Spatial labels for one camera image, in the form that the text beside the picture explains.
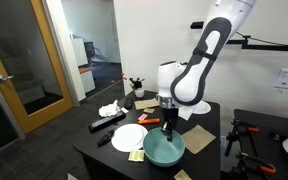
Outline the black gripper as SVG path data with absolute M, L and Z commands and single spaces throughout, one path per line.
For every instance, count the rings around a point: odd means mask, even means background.
M 178 119 L 178 108 L 175 106 L 171 97 L 161 97 L 160 107 L 164 119 L 164 125 L 161 128 L 162 133 L 166 133 L 167 141 L 172 142 L 172 131 L 176 127 Z

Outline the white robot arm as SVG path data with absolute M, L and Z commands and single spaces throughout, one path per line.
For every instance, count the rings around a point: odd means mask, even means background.
M 164 125 L 161 132 L 173 140 L 180 107 L 195 107 L 201 100 L 206 77 L 223 46 L 243 24 L 257 0 L 213 0 L 200 39 L 188 63 L 169 61 L 158 67 L 158 95 Z

